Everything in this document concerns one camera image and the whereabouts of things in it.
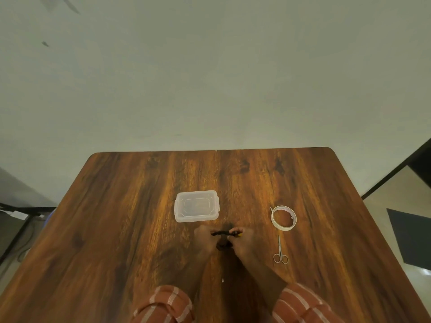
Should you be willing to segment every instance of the orange striped shirt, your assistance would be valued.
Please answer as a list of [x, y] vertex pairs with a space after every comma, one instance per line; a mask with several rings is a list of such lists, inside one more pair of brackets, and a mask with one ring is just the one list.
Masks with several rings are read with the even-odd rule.
[[[190, 298], [174, 286], [160, 286], [133, 313], [132, 323], [192, 323]], [[342, 323], [319, 296], [299, 283], [283, 289], [272, 311], [274, 323]]]

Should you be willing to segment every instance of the wooden table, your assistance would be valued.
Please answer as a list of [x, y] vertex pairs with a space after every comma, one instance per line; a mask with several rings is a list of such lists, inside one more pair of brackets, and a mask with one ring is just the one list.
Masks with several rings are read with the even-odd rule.
[[[1, 296], [0, 322], [127, 322], [184, 264], [197, 223], [177, 223], [174, 201], [196, 190], [218, 193], [207, 223], [254, 228], [261, 260], [346, 322], [431, 322], [329, 148], [92, 155]], [[277, 205], [296, 212], [291, 231], [271, 224]], [[288, 265], [272, 259], [277, 235]], [[195, 304], [199, 322], [255, 322], [263, 302], [226, 251], [209, 261]]]

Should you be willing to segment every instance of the forearm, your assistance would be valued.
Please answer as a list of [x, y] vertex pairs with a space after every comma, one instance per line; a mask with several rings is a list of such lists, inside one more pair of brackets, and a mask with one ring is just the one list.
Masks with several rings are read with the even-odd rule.
[[244, 256], [240, 258], [240, 260], [247, 271], [256, 280], [268, 309], [272, 311], [280, 293], [286, 287], [287, 283], [273, 270], [261, 263], [254, 255]]
[[172, 282], [172, 285], [180, 288], [190, 299], [193, 299], [199, 288], [199, 283], [208, 259], [209, 254], [204, 251], [191, 255], [184, 268]]

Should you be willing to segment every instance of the tape roll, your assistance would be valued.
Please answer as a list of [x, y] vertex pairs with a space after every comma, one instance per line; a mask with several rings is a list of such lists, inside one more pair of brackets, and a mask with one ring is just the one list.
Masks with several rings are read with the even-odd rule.
[[[277, 221], [275, 221], [274, 219], [274, 212], [278, 211], [278, 210], [283, 210], [286, 211], [290, 214], [291, 218], [294, 220], [294, 222], [292, 223], [292, 225], [290, 227], [283, 227], [282, 225], [280, 225]], [[294, 212], [294, 210], [292, 210], [290, 207], [284, 206], [284, 205], [280, 205], [280, 206], [276, 206], [274, 209], [271, 208], [271, 221], [272, 224], [274, 225], [274, 227], [276, 227], [277, 229], [281, 230], [281, 231], [289, 231], [292, 230], [292, 228], [295, 226], [296, 222], [297, 222], [297, 217], [296, 214]]]

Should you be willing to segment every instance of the clear plastic container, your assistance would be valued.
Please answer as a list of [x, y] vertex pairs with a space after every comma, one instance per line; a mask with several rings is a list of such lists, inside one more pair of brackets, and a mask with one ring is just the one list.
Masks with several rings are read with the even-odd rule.
[[196, 222], [218, 218], [220, 204], [215, 190], [201, 192], [181, 192], [177, 195], [174, 206], [177, 222]]

